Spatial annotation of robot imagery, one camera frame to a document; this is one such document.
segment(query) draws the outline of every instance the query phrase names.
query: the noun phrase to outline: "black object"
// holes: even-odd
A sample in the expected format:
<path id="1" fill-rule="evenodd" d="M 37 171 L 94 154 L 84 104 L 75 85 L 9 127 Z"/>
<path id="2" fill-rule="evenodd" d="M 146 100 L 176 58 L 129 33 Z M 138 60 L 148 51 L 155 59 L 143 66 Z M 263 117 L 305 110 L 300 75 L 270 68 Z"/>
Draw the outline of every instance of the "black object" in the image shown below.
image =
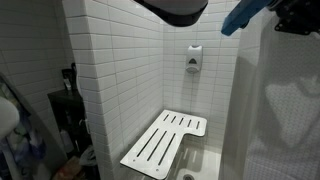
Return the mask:
<path id="1" fill-rule="evenodd" d="M 134 0 L 172 26 L 195 24 L 208 5 L 208 0 Z"/>
<path id="2" fill-rule="evenodd" d="M 0 179 L 11 180 L 11 174 L 4 154 L 0 151 Z"/>
<path id="3" fill-rule="evenodd" d="M 77 91 L 68 93 L 65 90 L 48 94 L 51 107 L 58 124 L 59 131 L 64 129 L 70 135 L 74 151 L 68 153 L 68 158 L 78 156 L 92 145 L 86 124 L 80 123 L 85 119 L 85 110 L 81 96 Z"/>
<path id="4" fill-rule="evenodd" d="M 71 70 L 72 70 L 72 82 L 71 82 L 71 86 L 72 86 L 72 90 L 77 90 L 77 67 L 76 67 L 76 63 L 72 63 L 71 64 Z"/>
<path id="5" fill-rule="evenodd" d="M 86 173 L 87 180 L 100 180 L 98 166 L 84 166 L 84 172 Z"/>
<path id="6" fill-rule="evenodd" d="M 64 87 L 65 87 L 66 91 L 71 91 L 72 90 L 72 80 L 73 80 L 72 70 L 71 69 L 62 69 L 61 72 L 62 72 Z"/>
<path id="7" fill-rule="evenodd" d="M 280 18 L 276 31 L 300 35 L 320 32 L 319 0 L 275 0 L 268 8 Z"/>
<path id="8" fill-rule="evenodd" d="M 191 59 L 191 60 L 189 61 L 189 64 L 197 64 L 197 61 L 196 61 L 195 59 Z"/>

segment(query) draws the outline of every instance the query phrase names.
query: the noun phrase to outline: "shower floor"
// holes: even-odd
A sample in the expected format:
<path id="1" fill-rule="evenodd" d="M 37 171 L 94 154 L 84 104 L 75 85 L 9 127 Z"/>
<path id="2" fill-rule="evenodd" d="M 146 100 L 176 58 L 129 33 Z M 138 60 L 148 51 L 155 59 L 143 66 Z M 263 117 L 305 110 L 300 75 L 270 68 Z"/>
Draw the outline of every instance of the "shower floor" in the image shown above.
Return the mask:
<path id="1" fill-rule="evenodd" d="M 181 144 L 175 162 L 166 180 L 183 180 L 190 174 L 195 180 L 218 180 L 221 150 L 208 146 Z M 152 180 L 152 178 L 134 173 L 132 180 Z"/>

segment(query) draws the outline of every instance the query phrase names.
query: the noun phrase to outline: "white wall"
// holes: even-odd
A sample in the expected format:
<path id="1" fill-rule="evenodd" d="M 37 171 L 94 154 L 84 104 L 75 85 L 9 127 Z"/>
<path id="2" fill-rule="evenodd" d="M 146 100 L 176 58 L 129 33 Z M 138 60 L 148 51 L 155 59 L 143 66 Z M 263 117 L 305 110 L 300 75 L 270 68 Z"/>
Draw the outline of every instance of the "white wall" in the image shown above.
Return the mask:
<path id="1" fill-rule="evenodd" d="M 66 0 L 80 86 L 102 179 L 163 109 L 163 25 L 129 0 Z"/>
<path id="2" fill-rule="evenodd" d="M 199 21 L 185 28 L 164 27 L 164 107 L 208 119 L 205 137 L 194 142 L 221 151 L 240 32 L 221 34 L 224 18 L 237 1 L 210 0 Z M 203 46 L 199 73 L 185 71 L 186 50 Z"/>
<path id="3" fill-rule="evenodd" d="M 35 179 L 49 179 L 66 160 L 47 97 L 63 88 L 61 69 L 73 61 L 55 10 L 51 0 L 0 1 L 0 72 L 21 95 L 48 147 L 44 161 L 35 163 Z"/>

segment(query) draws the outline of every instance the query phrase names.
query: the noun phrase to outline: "shower drain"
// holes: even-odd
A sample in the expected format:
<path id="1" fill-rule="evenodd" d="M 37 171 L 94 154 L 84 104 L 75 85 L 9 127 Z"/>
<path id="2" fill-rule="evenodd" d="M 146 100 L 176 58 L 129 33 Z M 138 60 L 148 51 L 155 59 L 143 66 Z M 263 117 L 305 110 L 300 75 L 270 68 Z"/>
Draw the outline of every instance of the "shower drain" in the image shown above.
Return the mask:
<path id="1" fill-rule="evenodd" d="M 194 180 L 194 177 L 191 174 L 186 174 L 183 176 L 183 180 Z"/>

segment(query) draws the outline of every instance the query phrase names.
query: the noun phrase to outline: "white slatted seat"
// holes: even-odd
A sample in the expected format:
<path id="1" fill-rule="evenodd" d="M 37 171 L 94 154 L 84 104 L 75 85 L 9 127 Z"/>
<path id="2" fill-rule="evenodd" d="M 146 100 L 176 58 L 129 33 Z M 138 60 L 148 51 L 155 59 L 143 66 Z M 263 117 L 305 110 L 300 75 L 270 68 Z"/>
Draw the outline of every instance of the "white slatted seat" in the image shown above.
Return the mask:
<path id="1" fill-rule="evenodd" d="M 165 179 L 185 134 L 204 136 L 204 118 L 164 110 L 121 164 L 155 179 Z"/>

